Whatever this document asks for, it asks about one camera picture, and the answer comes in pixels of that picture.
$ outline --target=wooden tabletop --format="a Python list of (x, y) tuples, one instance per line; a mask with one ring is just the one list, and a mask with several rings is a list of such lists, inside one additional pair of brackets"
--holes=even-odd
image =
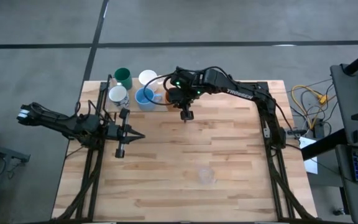
[[(293, 125), (284, 82), (267, 82)], [(96, 103), (99, 84), (84, 83), (83, 113), (87, 100)], [(203, 95), (191, 110), (195, 119), (187, 123), (177, 111), (131, 113), (129, 124), (146, 138), (126, 145), (123, 159), (114, 157), (117, 142), (106, 143), (95, 221), (277, 220), (256, 105), (221, 93)], [(277, 116), (286, 127), (278, 110)], [(79, 146), (72, 141), (67, 153)], [(287, 147), (283, 156), (292, 192), (316, 216), (301, 152)], [(52, 217), (59, 216), (80, 190), (85, 159), (86, 149), (65, 161)]]

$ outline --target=gray floor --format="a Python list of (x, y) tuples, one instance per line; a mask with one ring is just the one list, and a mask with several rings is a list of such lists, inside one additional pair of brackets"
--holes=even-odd
[[(91, 43), (101, 3), (0, 0), (0, 44)], [(100, 42), (279, 40), (358, 40), (358, 0), (110, 0)], [(0, 212), (0, 223), (50, 218), (67, 140), (45, 128), (21, 126), (16, 115), (21, 104), (33, 101), (71, 114), (89, 52), (0, 50), (0, 145), (32, 155), (12, 180), (4, 181), (0, 211), (5, 212)], [(330, 65), (356, 57), (358, 45), (98, 49), (90, 80), (104, 80), (119, 67), (129, 68), (136, 77), (145, 69), (164, 74), (177, 65), (194, 69), (219, 65), (238, 79), (284, 80), (289, 90), (327, 79)], [(324, 92), (330, 84), (315, 89)], [(305, 99), (306, 104), (315, 104), (312, 96)], [(339, 115), (337, 108), (334, 114)], [(333, 131), (342, 127), (335, 116), (329, 122)], [(303, 125), (299, 117), (295, 123)], [(331, 213), (341, 206), (338, 189), (312, 182), (312, 192), (319, 217), (351, 221)]]

